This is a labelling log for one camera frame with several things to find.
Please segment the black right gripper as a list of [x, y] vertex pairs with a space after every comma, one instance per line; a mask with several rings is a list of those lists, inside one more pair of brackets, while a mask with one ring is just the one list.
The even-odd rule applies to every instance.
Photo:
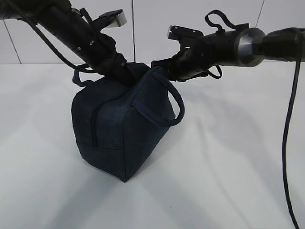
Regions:
[[170, 59], [155, 60], [151, 67], [162, 67], [169, 73], [171, 81], [185, 82], [208, 70], [212, 59], [203, 52], [180, 51]]

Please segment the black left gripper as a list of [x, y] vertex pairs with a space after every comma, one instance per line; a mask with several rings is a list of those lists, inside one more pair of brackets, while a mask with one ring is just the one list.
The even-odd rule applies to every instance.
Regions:
[[135, 85], [138, 80], [131, 72], [125, 58], [116, 50], [116, 41], [103, 33], [91, 33], [88, 41], [88, 67], [90, 73], [114, 76], [126, 86]]

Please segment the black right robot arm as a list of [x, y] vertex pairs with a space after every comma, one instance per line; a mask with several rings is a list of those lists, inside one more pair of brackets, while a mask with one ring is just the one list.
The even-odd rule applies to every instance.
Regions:
[[180, 50], [171, 58], [152, 61], [151, 66], [166, 69], [172, 81], [206, 76], [219, 79], [223, 75], [221, 66], [256, 67], [264, 60], [305, 60], [303, 28], [286, 28], [269, 34], [258, 28], [244, 28], [203, 35], [198, 30], [171, 26], [168, 38], [178, 41]]

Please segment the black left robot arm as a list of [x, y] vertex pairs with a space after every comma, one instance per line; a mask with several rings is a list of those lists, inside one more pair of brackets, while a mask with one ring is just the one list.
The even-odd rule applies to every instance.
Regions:
[[[26, 22], [60, 60], [74, 69], [75, 74], [98, 73], [128, 86], [137, 82], [127, 60], [117, 52], [115, 40], [101, 32], [104, 28], [121, 27], [127, 22], [122, 9], [104, 13], [93, 20], [85, 8], [74, 8], [68, 0], [2, 0], [0, 18]], [[68, 61], [38, 25], [74, 52], [84, 64], [76, 66]]]

